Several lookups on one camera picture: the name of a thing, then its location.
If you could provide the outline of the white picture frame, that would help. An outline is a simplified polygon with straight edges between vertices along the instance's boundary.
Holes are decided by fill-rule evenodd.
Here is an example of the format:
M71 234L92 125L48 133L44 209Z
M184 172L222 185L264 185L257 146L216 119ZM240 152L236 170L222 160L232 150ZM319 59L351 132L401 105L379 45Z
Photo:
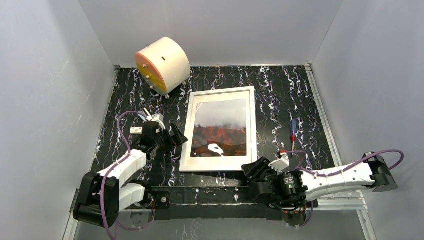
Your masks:
M257 160L253 86L193 92L189 96L180 172L239 172Z

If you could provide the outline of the blue red screwdriver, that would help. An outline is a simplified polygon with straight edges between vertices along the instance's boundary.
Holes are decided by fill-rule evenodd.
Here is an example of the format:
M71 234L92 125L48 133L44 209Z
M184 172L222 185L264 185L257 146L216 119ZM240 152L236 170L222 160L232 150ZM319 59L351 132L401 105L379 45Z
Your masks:
M296 134L298 130L298 124L297 120L293 118L290 122L290 140L291 140L291 150L295 150L295 143L296 143Z

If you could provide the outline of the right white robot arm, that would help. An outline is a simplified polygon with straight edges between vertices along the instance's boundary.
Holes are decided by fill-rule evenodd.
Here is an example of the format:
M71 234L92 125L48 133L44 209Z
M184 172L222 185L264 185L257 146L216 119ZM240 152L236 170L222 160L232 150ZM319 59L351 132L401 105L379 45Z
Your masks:
M374 193L397 190L382 151L367 152L351 164L321 170L290 165L290 152L282 151L274 161L262 157L242 165L249 181L249 196L260 204L277 207L301 206L323 196L346 191L371 189Z

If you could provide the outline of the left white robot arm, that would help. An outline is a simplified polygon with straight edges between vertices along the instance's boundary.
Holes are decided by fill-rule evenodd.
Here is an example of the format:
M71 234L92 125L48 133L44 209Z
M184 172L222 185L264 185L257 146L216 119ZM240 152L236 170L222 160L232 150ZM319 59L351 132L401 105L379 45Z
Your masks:
M109 167L86 173L80 184L73 208L73 218L102 228L112 226L119 214L132 205L152 207L156 200L145 181L131 180L161 152L182 146L188 138L175 123L167 130L160 120L132 127L134 140L130 150Z

